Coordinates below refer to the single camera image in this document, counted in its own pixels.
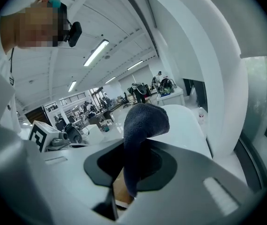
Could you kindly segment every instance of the floor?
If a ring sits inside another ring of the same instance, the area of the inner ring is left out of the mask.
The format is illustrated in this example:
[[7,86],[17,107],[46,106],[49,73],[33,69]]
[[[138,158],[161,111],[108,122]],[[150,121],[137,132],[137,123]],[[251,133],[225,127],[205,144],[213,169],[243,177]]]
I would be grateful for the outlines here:
[[[152,104],[156,105],[157,104],[156,96],[153,95],[150,98],[150,101]],[[112,123],[111,121],[109,121],[109,124],[110,124],[109,131],[102,132],[105,137],[103,140],[104,142],[123,138],[124,122],[125,122],[127,113],[132,108],[132,106],[133,105],[126,107],[126,108],[120,107],[111,113],[111,115],[113,116],[114,122]],[[198,119],[199,108],[197,105],[191,104],[188,97],[185,97],[185,106],[190,108],[193,114],[195,115],[195,117]],[[207,112],[204,111],[204,121],[200,125],[201,130],[205,136],[206,136],[206,131],[207,131],[207,116],[208,116]],[[219,164],[221,167],[223,167],[224,169],[226,169],[227,171],[229,171],[230,173],[238,177],[242,182],[247,184],[240,162],[234,152],[231,155],[224,157],[222,159],[214,159],[214,161],[217,164]]]

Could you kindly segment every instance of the wall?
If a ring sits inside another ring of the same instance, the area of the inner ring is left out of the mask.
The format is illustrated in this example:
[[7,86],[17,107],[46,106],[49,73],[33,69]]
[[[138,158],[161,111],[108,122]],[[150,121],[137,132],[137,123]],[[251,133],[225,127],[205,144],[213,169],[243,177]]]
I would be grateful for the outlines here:
[[137,83],[144,83],[151,86],[153,76],[148,65],[135,71],[132,75]]
[[168,44],[169,52],[175,60],[180,77],[203,82],[199,61],[183,29],[161,3],[157,0],[149,0],[149,2],[157,28]]
[[128,93],[127,89],[130,88],[131,85],[136,82],[132,74],[119,80],[121,88],[122,88],[122,96],[124,95],[124,92]]
[[149,69],[150,69],[153,77],[156,76],[159,71],[162,72],[163,76],[168,75],[168,73],[166,72],[160,59],[155,59],[155,60],[152,60],[151,62],[149,62]]
[[118,96],[124,95],[119,81],[111,81],[108,85],[103,86],[103,91],[110,99],[117,99]]

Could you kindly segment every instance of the white ceiling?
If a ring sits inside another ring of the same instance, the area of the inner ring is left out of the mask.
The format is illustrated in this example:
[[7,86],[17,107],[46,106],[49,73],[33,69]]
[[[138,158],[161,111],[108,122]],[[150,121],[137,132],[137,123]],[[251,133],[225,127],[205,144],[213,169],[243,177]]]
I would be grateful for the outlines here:
[[[33,1],[11,0],[2,14],[17,12]],[[81,23],[82,35],[73,48],[67,43],[59,48],[15,48],[13,76],[20,113],[71,95],[68,86],[74,80],[77,85],[73,93],[100,87],[114,76],[120,78],[133,72],[127,72],[127,68],[136,62],[157,55],[138,15],[130,12],[132,9],[121,0],[61,1],[68,6],[68,15],[74,14],[73,18],[69,17],[70,22]],[[90,66],[84,67],[91,50],[103,39],[109,45]]]

